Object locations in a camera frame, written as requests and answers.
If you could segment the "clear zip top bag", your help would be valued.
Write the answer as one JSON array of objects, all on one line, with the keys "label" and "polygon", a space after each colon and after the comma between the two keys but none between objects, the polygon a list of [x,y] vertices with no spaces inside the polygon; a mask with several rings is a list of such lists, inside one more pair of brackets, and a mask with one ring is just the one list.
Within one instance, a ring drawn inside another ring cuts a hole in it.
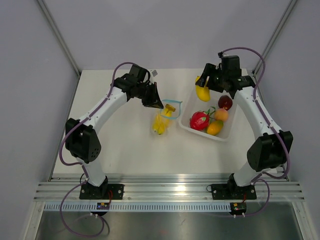
[{"label": "clear zip top bag", "polygon": [[151,121],[151,131],[159,136],[165,135],[168,129],[177,120],[182,111],[182,101],[164,99],[164,108],[158,109]]}]

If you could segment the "yellow banana bunch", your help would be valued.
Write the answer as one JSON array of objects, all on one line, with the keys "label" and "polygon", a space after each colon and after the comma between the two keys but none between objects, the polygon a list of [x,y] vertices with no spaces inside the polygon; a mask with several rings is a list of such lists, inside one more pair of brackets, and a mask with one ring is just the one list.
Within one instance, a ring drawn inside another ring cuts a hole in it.
[{"label": "yellow banana bunch", "polygon": [[171,124],[171,117],[176,108],[170,104],[166,104],[155,116],[151,129],[158,135],[163,135]]}]

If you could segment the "yellow mango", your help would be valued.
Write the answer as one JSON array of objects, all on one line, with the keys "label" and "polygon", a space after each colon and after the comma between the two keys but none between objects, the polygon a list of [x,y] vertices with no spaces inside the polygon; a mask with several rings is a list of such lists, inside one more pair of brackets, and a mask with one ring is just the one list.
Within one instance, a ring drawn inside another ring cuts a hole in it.
[{"label": "yellow mango", "polygon": [[196,86],[195,86],[195,92],[196,92],[197,97],[198,97],[201,101],[203,101],[203,102],[208,102],[208,101],[210,101],[211,96],[210,96],[210,90],[209,90],[209,88],[207,87],[207,81],[205,82],[204,87],[200,87],[200,86],[196,85]]}]

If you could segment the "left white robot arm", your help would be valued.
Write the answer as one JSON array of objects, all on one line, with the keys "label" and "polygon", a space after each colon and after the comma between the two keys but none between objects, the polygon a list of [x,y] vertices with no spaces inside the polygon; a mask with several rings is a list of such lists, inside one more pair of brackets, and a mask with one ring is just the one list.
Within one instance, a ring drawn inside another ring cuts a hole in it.
[{"label": "left white robot arm", "polygon": [[90,193],[97,199],[108,194],[107,176],[102,170],[98,156],[102,145],[98,138],[101,128],[109,118],[130,99],[140,99],[147,108],[163,109],[155,81],[145,79],[150,72],[126,73],[113,78],[109,92],[89,112],[79,119],[69,118],[65,124],[63,143],[76,158],[85,175],[85,184],[91,186]]}]

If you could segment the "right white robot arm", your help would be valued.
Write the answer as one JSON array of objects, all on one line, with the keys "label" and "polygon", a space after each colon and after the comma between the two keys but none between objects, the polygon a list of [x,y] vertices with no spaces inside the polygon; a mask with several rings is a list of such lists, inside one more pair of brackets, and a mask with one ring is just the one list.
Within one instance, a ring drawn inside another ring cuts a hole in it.
[{"label": "right white robot arm", "polygon": [[214,200],[255,200],[255,183],[271,169],[289,163],[289,151],[293,142],[290,131],[283,131],[268,114],[256,85],[249,75],[242,75],[238,63],[223,67],[207,63],[195,85],[222,93],[226,91],[240,106],[247,118],[254,143],[247,151],[243,167],[232,173],[227,183],[211,184]]}]

